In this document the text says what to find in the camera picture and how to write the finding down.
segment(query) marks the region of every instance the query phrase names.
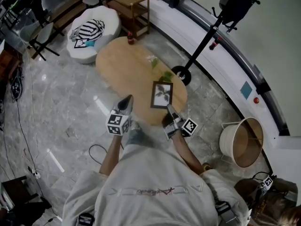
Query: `wooden cabinet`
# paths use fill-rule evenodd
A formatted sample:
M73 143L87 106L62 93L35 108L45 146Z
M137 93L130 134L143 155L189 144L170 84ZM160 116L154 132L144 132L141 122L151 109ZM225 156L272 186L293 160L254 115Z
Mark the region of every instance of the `wooden cabinet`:
M4 40L0 45L0 80L8 81L22 62L22 54Z

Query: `picture frame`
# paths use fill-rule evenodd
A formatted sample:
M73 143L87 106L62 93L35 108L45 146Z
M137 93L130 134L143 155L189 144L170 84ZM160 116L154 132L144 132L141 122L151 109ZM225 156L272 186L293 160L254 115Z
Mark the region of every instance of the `picture frame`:
M88 39L82 39L82 40L76 40L74 48L86 48L85 42L87 42Z
M173 101L173 86L173 83L154 81L152 85L150 107L167 109L167 105L172 104Z

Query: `blue square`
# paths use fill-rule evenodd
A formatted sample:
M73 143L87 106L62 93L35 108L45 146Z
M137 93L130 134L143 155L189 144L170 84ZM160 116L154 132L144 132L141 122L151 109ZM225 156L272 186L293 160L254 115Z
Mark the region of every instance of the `blue square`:
M249 96L252 92L252 88L248 84L247 81L244 83L243 87L240 89L240 92L243 94L243 96L246 98L246 100L249 98Z

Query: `red bottle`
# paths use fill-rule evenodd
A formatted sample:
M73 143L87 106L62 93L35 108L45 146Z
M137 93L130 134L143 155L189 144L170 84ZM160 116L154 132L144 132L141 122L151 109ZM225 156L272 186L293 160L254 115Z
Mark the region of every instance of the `red bottle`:
M214 50L214 48L221 42L222 37L218 37L218 39L215 39L214 42L209 46L210 50Z
M131 32L128 32L127 34L127 42L128 44L134 44L134 38Z

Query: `white bean bag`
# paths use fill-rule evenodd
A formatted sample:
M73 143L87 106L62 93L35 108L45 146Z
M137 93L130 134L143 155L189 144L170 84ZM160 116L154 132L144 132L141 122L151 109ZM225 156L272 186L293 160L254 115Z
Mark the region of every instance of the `white bean bag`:
M101 20L104 22L103 35L98 39L99 41L97 40L98 41L97 48L95 47L74 48L75 42L72 42L69 39L72 31L91 19ZM100 49L100 46L103 47L111 40L118 37L120 30L121 30L121 22L115 10L111 8L107 8L105 6L99 6L96 8L87 9L81 16L79 16L73 21L71 29L68 32L67 50L70 54L70 57L75 59L80 64L89 64L94 62L96 59L96 55Z

